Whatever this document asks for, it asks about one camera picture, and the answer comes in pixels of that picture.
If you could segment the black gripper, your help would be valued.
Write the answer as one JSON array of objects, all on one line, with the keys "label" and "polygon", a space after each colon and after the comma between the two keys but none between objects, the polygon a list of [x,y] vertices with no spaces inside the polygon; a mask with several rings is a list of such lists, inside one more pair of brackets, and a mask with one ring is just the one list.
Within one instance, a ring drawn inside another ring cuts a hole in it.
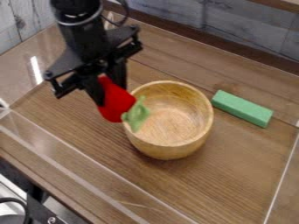
[{"label": "black gripper", "polygon": [[143,50],[138,34],[141,27],[121,26],[107,30],[102,19],[86,24],[59,23],[66,49],[43,73],[58,99],[77,89],[85,89],[98,106],[105,105],[105,88],[99,74],[127,89],[127,60]]}]

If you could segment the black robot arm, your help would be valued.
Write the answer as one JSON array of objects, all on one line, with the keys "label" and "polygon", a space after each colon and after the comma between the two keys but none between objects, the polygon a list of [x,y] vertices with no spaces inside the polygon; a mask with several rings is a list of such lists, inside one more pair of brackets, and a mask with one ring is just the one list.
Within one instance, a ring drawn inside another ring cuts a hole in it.
[{"label": "black robot arm", "polygon": [[106,74],[125,88],[127,60],[143,50],[139,26],[122,19],[109,30],[103,8],[103,0],[51,0],[66,49],[43,73],[58,98],[83,89],[99,106],[107,96],[99,76]]}]

